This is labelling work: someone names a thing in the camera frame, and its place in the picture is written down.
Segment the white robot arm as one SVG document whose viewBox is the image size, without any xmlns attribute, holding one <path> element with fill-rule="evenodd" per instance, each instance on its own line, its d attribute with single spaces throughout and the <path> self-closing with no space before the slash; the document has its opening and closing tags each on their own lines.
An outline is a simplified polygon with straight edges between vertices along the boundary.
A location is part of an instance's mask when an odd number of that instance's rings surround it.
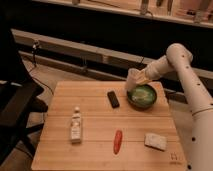
<svg viewBox="0 0 213 171">
<path fill-rule="evenodd" d="M 213 98 L 191 67 L 192 53 L 173 43 L 166 54 L 149 63 L 136 76 L 137 84 L 157 80 L 175 71 L 194 119 L 188 171 L 213 171 Z"/>
</svg>

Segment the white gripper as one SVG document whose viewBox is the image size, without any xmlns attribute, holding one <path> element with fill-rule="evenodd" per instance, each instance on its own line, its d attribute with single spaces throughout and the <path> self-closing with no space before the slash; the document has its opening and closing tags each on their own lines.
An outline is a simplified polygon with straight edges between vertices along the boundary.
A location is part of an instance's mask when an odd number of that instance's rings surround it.
<svg viewBox="0 0 213 171">
<path fill-rule="evenodd" d="M 164 75 L 165 63 L 160 60 L 152 61 L 149 63 L 145 71 L 141 70 L 136 75 L 136 84 L 144 85 L 150 82 L 150 80 L 157 80 Z"/>
</svg>

